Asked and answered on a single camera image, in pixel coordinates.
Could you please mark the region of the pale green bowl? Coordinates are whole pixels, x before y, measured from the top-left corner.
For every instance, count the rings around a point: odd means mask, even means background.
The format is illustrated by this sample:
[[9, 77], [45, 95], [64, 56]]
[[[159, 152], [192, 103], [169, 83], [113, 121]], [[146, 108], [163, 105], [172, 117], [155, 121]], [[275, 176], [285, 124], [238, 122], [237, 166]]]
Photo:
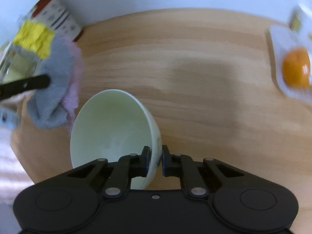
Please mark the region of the pale green bowl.
[[131, 153], [151, 150], [146, 177], [132, 179], [133, 189], [145, 189], [153, 180], [162, 153], [161, 133], [147, 108], [133, 95], [118, 89], [95, 94], [78, 113], [71, 131], [73, 168], [98, 158], [116, 162]]

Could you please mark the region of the grey pink cleaning cloth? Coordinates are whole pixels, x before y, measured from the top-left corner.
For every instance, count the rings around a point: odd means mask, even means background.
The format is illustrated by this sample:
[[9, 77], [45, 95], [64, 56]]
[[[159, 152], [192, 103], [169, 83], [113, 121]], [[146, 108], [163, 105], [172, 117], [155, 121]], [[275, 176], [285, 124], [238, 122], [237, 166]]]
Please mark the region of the grey pink cleaning cloth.
[[71, 131], [79, 104], [83, 71], [81, 50], [68, 37], [55, 35], [50, 56], [40, 63], [39, 74], [50, 78], [49, 86], [35, 90], [27, 102], [28, 114], [40, 129], [66, 126]]

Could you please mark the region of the orange mandarin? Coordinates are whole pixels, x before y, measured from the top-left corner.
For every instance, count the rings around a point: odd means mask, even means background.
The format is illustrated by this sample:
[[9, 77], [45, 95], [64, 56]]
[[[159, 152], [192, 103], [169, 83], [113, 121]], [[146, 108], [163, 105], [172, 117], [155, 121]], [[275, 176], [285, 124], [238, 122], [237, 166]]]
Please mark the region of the orange mandarin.
[[289, 87], [311, 88], [311, 61], [306, 48], [299, 47], [290, 50], [283, 58], [281, 71], [283, 79]]

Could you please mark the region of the white red lidded tumbler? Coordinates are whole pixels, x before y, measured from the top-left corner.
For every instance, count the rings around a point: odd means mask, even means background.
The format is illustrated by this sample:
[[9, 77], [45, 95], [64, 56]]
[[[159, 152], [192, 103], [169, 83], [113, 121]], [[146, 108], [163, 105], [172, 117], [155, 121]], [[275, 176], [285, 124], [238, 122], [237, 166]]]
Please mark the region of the white red lidded tumbler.
[[32, 20], [45, 24], [54, 32], [76, 42], [83, 34], [83, 28], [60, 0], [39, 0], [30, 9]]

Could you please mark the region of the yellow crumpled paper bag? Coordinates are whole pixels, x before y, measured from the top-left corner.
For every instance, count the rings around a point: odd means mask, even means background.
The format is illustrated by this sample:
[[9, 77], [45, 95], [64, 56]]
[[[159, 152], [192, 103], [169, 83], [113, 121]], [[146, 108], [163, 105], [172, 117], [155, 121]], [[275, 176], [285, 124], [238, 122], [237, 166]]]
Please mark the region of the yellow crumpled paper bag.
[[42, 60], [50, 55], [55, 32], [43, 23], [26, 20], [13, 39], [13, 43], [35, 53]]

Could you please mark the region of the clear glass jar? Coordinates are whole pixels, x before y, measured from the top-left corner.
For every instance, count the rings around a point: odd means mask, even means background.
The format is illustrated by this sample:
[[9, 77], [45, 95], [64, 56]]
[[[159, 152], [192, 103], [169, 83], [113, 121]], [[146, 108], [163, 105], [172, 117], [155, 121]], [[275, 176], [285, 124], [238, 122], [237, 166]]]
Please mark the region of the clear glass jar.
[[24, 48], [5, 42], [1, 46], [1, 85], [35, 75], [41, 58]]

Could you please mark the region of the small white capped bottle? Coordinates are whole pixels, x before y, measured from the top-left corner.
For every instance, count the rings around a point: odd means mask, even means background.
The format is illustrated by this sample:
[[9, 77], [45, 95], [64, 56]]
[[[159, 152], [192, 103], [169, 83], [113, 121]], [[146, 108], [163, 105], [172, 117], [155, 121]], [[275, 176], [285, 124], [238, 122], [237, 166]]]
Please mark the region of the small white capped bottle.
[[293, 9], [291, 13], [291, 18], [289, 22], [289, 27], [292, 31], [300, 32], [302, 29], [302, 24], [304, 21], [304, 12], [300, 6], [297, 6]]

